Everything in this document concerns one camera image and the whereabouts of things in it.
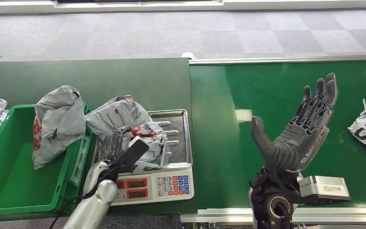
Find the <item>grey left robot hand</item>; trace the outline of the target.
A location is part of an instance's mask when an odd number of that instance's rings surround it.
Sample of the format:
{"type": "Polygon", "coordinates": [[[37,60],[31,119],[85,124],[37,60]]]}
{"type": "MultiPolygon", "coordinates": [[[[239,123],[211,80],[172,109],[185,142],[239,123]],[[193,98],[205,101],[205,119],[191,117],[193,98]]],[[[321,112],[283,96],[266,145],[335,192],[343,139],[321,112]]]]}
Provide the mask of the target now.
{"type": "Polygon", "coordinates": [[[104,138],[101,147],[101,159],[114,161],[129,148],[132,140],[131,127],[122,126],[111,130],[104,138]]]}

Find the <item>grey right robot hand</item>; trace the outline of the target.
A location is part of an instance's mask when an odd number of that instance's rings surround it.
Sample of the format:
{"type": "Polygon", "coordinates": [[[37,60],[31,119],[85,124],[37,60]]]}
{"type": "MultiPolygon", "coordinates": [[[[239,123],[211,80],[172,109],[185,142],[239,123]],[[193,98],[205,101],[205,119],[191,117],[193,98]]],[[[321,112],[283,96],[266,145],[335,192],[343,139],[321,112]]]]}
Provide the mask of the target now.
{"type": "Polygon", "coordinates": [[[262,119],[258,116],[252,118],[250,133],[267,171],[300,172],[308,166],[329,133],[327,125],[333,115],[337,97],[334,73],[316,81],[314,94],[308,85],[305,86],[303,99],[294,117],[274,141],[265,133],[262,119]]]}

